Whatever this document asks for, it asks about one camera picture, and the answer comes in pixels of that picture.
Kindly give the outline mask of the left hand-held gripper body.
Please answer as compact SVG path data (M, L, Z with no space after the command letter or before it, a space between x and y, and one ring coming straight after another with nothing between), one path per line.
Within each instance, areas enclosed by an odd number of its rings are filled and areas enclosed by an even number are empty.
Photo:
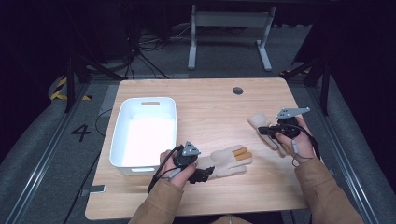
M181 169L194 163L201 154L201 151L190 141L187 141L185 145L176 147L176 151L177 154L173 158L174 165Z

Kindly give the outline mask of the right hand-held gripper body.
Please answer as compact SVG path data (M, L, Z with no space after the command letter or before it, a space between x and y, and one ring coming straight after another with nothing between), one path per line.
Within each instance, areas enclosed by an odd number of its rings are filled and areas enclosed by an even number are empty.
M298 125L297 116L310 111L309 107L302 108L282 108L276 115L277 124L271 125L268 128L268 134L276 137L276 133L282 133L288 138L294 138L300 134L300 127Z

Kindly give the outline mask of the beige knitted glove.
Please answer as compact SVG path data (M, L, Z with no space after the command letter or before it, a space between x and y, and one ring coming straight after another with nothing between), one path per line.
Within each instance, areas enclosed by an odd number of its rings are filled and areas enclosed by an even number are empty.
M285 149L275 139L259 132L260 127L270 127L274 125L274 123L269 120L263 113L258 113L250 117L247 121L257 131L259 137L266 143L269 148L277 152L281 158L287 156L287 152L285 151Z

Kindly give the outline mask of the beige glove with orange fingertips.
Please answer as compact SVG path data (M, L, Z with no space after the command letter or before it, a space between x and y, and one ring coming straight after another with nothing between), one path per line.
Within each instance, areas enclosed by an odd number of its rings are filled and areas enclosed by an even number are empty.
M213 173L208 179L215 179L245 173L251 163L252 153L248 151L248 148L236 145L198 158L196 168L205 170L213 167Z

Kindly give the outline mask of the white plastic bin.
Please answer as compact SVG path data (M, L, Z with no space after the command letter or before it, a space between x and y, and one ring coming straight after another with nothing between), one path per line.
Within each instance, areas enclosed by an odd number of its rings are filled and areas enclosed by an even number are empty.
M177 142L177 107L169 97L130 98L120 106L109 161L123 175L153 175Z

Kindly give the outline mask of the person's left hand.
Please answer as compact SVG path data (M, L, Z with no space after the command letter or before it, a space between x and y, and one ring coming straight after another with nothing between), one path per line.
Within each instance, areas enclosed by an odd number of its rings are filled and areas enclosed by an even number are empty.
M170 150L166 150L160 155L160 162L163 164L160 176L178 188L183 189L190 176L194 173L196 165L194 163L190 164L183 171L179 172L174 177L169 178L169 175L176 169L173 162L173 158L175 156L176 152L171 152Z

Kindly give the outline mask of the person's right hand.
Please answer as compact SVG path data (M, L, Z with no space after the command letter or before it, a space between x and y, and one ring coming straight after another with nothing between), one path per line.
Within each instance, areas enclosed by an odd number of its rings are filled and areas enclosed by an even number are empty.
M281 143L281 146L285 151L292 156L299 165L310 161L316 157L314 148L310 142L309 136L311 135L305 121L302 118L297 117L298 125L304 128L308 134L300 132L300 134L294 139L288 138L282 133L276 133L276 138Z

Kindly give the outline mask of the person's tan lap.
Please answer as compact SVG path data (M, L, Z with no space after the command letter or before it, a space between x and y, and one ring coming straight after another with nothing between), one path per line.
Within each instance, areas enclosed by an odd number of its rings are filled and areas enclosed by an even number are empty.
M221 216L219 219L211 222L210 224L251 224L250 222L242 219L241 217L233 215Z

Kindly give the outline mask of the black metal stand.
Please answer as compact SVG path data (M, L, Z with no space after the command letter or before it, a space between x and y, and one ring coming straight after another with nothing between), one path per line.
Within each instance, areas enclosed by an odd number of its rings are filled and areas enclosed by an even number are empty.
M304 63L297 68L290 71L282 71L280 76L285 80L302 74L307 70L307 75L304 78L304 85L306 87L315 87L319 81L321 81L319 105L325 116L328 115L328 95L330 87L330 66L326 60L315 59L311 62Z
M116 73L110 71L109 69L105 68L101 64L84 57L80 54L76 54L72 52L70 54L67 66L66 66L66 87L67 87L67 92L66 92L66 109L65 113L68 113L71 111L71 109L74 106L74 103L77 99L76 92L75 92L75 77L78 78L80 83L83 84L88 84L92 77L91 74L89 73L89 70L87 66L90 66L96 70L98 70L100 73L106 75L107 77L110 77L111 79L114 80L126 80L126 77L121 77L117 75Z

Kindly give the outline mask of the yellow and black floor tape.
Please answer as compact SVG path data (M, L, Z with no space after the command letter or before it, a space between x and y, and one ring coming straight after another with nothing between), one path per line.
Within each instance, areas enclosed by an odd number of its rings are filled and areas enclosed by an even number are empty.
M55 100L55 99L67 100L67 95L66 94L61 94L61 91L62 91L64 85L66 84L66 81L67 81L67 77L63 77L59 81L59 83L57 84L53 94L50 96L51 100ZM90 101L92 99L93 99L92 95L84 95L82 97L82 100L84 100L84 101Z

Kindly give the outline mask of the grey metal table bracket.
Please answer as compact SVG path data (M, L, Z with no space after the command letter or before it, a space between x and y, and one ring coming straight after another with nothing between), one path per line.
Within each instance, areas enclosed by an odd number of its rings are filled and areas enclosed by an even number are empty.
M105 185L90 186L88 189L82 189L80 196L88 196L90 193L103 193L106 191Z

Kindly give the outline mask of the grey metal desk frame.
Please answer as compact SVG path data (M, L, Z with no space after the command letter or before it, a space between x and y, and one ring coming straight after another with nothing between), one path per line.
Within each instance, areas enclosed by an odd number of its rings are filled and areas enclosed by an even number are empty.
M266 12L231 12L231 11L201 11L196 5L191 6L191 44L188 59L188 68L193 70L196 63L197 53L197 27L240 27L261 28L262 39L256 41L256 47L260 54L265 71L271 71L268 54L266 52L266 41L270 33L276 8L271 7Z

